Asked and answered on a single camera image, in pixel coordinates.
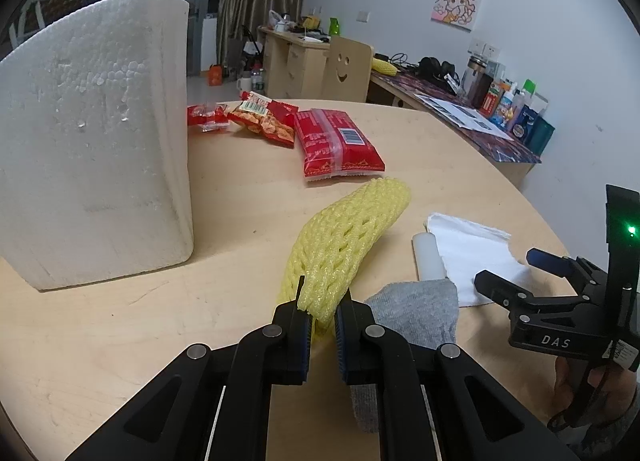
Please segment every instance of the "green bottle cap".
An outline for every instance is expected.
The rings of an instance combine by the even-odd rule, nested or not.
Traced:
[[[529,80],[528,78],[525,80],[524,86],[522,88],[527,92],[533,95],[533,91],[536,90],[536,84]]]

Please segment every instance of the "paper sheet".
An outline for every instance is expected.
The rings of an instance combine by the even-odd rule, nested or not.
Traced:
[[[439,213],[431,214],[424,226],[436,236],[447,277],[458,289],[460,307],[491,302],[474,287],[476,273],[484,269],[521,287],[530,288],[529,267],[511,255],[511,235],[507,232]]]
[[[489,120],[484,118],[474,109],[459,107],[451,102],[447,102],[446,100],[440,100],[427,95],[415,94],[415,97],[425,102],[440,116],[447,118],[447,120],[458,127],[469,129],[470,131],[478,131],[478,133],[493,134],[494,136],[504,140],[513,140],[509,134],[494,126]]]

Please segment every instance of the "red plastic package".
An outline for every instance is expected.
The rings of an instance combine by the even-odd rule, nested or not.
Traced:
[[[305,154],[307,181],[385,170],[376,148],[343,111],[301,111],[294,114],[294,127]]]
[[[228,114],[229,120],[270,140],[293,147],[293,115],[298,107],[276,102],[253,91],[242,92],[241,99],[238,107]]]
[[[196,126],[203,133],[224,131],[229,127],[226,117],[226,104],[218,104],[213,111],[208,111],[205,104],[187,107],[187,127]]]

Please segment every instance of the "silver rivet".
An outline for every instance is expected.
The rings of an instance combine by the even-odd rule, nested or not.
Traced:
[[[207,354],[207,348],[202,344],[194,344],[189,349],[187,349],[187,356],[191,360],[202,358],[205,354]]]
[[[440,352],[447,358],[458,358],[460,356],[460,348],[455,344],[445,344],[440,348]]]
[[[267,324],[262,328],[262,334],[268,336],[269,338],[275,338],[276,336],[280,336],[282,334],[282,327],[278,324]]]
[[[371,324],[367,326],[367,329],[364,330],[367,336],[372,338],[380,338],[383,334],[385,334],[385,328],[379,326],[378,324]]]

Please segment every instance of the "human hand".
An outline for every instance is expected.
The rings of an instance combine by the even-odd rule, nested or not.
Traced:
[[[596,388],[602,381],[605,370],[606,365],[593,369],[589,374],[588,384]],[[571,368],[566,358],[556,358],[556,386],[553,399],[556,412],[564,411],[574,401],[570,374]],[[612,364],[601,391],[606,394],[607,399],[600,416],[594,422],[596,425],[615,421],[628,411],[636,394],[636,374],[618,364]]]

